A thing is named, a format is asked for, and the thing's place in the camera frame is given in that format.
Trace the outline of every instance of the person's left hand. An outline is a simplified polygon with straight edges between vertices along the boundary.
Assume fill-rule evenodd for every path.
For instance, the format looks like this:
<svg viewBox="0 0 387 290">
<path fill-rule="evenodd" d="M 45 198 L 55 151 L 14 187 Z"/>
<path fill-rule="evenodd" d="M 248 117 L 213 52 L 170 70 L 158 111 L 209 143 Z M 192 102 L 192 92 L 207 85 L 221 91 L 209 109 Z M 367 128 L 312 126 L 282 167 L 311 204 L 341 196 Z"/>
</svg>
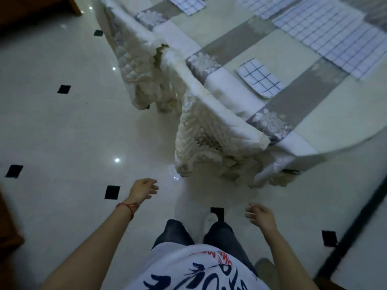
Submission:
<svg viewBox="0 0 387 290">
<path fill-rule="evenodd" d="M 151 178 L 139 179 L 134 182 L 128 198 L 124 201 L 126 204 L 137 203 L 141 205 L 144 200 L 149 200 L 152 195 L 157 194 L 159 187 L 154 185 L 157 180 Z"/>
</svg>

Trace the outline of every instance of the hand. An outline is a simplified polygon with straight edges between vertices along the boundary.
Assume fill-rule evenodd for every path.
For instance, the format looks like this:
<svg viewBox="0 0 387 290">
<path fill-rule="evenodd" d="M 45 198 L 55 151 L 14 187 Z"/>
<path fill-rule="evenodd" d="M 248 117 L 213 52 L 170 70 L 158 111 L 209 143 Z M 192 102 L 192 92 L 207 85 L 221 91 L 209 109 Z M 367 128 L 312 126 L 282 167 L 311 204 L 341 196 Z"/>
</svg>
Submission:
<svg viewBox="0 0 387 290">
<path fill-rule="evenodd" d="M 159 189 L 157 185 L 154 185 L 156 182 L 157 180 L 151 178 L 136 180 L 130 189 L 128 198 L 124 201 L 124 203 L 137 203 L 138 205 L 141 205 L 144 200 L 151 199 L 152 195 L 157 194 L 157 190 Z"/>
<path fill-rule="evenodd" d="M 250 223 L 261 229 L 266 241 L 279 234 L 276 221 L 270 209 L 260 203 L 249 203 L 249 206 L 249 208 L 246 208 L 246 218 L 250 219 Z"/>
</svg>

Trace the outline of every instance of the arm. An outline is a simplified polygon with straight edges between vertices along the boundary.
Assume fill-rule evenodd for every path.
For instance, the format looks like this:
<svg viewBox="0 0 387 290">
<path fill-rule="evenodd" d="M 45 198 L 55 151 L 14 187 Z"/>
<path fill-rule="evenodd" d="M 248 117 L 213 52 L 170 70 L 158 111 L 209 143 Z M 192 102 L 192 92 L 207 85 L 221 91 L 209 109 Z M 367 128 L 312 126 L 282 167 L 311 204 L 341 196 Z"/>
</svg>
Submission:
<svg viewBox="0 0 387 290">
<path fill-rule="evenodd" d="M 123 203 L 140 205 L 159 188 L 157 180 L 137 180 Z M 131 219 L 131 211 L 118 206 L 106 221 L 87 238 L 43 283 L 41 290 L 100 289 L 117 246 Z"/>
<path fill-rule="evenodd" d="M 318 290 L 307 271 L 277 230 L 271 210 L 261 204 L 250 203 L 246 217 L 258 226 L 268 243 L 283 290 Z"/>
</svg>

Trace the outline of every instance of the quilted fabric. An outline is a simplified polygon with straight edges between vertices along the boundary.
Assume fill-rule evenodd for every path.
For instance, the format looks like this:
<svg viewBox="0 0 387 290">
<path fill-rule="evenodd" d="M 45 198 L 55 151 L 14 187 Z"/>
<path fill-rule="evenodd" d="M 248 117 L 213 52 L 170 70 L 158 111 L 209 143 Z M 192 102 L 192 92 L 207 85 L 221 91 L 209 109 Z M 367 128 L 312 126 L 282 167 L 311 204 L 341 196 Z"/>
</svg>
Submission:
<svg viewBox="0 0 387 290">
<path fill-rule="evenodd" d="M 119 61 L 123 81 L 138 109 L 180 115 L 175 166 L 191 175 L 196 161 L 257 156 L 269 138 L 226 109 L 192 75 L 180 53 L 111 0 L 94 0 L 98 23 Z"/>
</svg>

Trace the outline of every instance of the person's left arm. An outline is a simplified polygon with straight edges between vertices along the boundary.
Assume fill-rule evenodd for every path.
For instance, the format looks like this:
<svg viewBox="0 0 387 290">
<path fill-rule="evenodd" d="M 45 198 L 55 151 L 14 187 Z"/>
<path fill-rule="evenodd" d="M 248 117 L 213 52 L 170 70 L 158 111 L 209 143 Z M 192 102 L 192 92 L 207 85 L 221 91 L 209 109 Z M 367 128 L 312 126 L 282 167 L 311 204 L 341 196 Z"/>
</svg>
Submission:
<svg viewBox="0 0 387 290">
<path fill-rule="evenodd" d="M 157 193 L 157 180 L 137 180 L 123 203 L 140 205 Z M 106 221 L 51 273 L 40 290 L 100 289 L 117 246 L 131 221 L 131 210 L 119 205 Z"/>
</svg>

